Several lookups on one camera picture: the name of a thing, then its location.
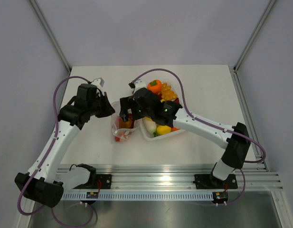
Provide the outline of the clear zip top bag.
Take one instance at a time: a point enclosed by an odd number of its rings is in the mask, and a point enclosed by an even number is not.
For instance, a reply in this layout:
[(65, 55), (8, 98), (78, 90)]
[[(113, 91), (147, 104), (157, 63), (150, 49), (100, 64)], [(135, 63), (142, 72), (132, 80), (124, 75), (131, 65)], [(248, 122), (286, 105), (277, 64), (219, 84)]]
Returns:
[(115, 113), (111, 115), (111, 132), (116, 142), (127, 141), (128, 138), (136, 131), (141, 125), (141, 120), (133, 120), (132, 114), (129, 112), (129, 118), (127, 122), (124, 122), (119, 116), (121, 106), (120, 102), (113, 102), (112, 107)]

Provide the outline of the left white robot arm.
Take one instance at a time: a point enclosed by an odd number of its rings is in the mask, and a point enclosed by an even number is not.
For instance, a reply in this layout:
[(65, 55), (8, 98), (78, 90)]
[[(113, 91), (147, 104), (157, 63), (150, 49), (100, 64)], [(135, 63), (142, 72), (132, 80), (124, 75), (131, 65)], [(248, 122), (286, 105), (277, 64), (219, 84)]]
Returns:
[(92, 189), (99, 186), (96, 168), (79, 164), (73, 171), (60, 175), (57, 170), (75, 137), (92, 116), (108, 117), (115, 110), (103, 90), (101, 78), (81, 84), (77, 94), (60, 109), (57, 124), (46, 146), (26, 173), (18, 173), (15, 183), (20, 196), (47, 207), (55, 207), (65, 191), (84, 186)]

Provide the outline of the brown kiwi fruit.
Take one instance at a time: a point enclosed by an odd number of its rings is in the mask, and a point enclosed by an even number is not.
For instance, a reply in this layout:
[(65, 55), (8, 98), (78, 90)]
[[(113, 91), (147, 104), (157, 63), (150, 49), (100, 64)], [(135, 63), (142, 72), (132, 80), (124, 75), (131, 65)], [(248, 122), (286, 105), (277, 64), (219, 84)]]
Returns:
[(132, 125), (133, 125), (133, 123), (132, 123), (131, 118), (129, 118), (128, 121), (126, 121), (126, 122), (123, 121), (122, 118), (120, 118), (120, 128), (121, 129), (132, 129)]

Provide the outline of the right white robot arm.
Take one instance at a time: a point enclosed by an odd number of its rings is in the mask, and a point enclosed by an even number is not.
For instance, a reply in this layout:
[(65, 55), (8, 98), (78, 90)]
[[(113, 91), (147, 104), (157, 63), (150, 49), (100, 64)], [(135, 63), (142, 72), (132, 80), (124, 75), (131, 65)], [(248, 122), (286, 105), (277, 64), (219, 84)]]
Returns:
[(229, 174), (241, 169), (250, 148), (247, 127), (243, 123), (235, 126), (210, 123), (200, 117), (194, 117), (182, 105), (173, 101), (162, 102), (147, 88), (140, 88), (133, 95), (120, 98), (120, 114), (123, 121), (132, 115), (134, 120), (144, 117), (152, 119), (158, 125), (175, 127), (189, 131), (215, 143), (224, 153), (214, 165), (204, 186), (221, 188), (226, 184)]

